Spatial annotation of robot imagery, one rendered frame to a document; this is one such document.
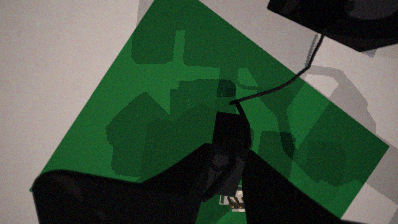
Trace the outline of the black square fan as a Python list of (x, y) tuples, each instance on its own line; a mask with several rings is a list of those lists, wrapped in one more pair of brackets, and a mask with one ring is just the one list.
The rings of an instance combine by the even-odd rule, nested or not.
[(270, 0), (267, 9), (358, 52), (398, 43), (398, 0)]

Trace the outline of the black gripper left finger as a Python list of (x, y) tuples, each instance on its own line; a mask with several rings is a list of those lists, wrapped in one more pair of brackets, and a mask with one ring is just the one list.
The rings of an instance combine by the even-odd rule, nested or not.
[(39, 224), (195, 224), (212, 144), (136, 183), (70, 170), (38, 176), (32, 195)]

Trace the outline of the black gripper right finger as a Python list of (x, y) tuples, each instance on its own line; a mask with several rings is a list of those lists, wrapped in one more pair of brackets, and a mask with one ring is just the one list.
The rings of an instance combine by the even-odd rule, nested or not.
[(242, 172), (247, 224), (367, 224), (340, 219), (249, 150)]

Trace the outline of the green circuit board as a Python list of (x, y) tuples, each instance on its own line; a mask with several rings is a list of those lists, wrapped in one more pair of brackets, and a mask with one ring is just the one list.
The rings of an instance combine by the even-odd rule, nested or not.
[[(154, 0), (40, 175), (142, 183), (212, 144), (217, 111), (240, 115), (230, 101), (295, 76), (201, 1)], [(339, 218), (390, 147), (300, 77), (239, 103), (249, 150)], [(242, 176), (195, 224), (247, 224)]]

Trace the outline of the black cable with plug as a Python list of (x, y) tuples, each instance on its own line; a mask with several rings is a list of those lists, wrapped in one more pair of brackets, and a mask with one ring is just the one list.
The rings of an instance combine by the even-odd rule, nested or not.
[(311, 67), (326, 32), (327, 28), (324, 28), (308, 66), (290, 81), (274, 89), (230, 101), (229, 104), (235, 104), (240, 115), (217, 111), (208, 179), (205, 193), (201, 197), (202, 202), (208, 201), (216, 194), (233, 198), (236, 196), (249, 148), (252, 145), (250, 124), (239, 102), (282, 89), (306, 72)]

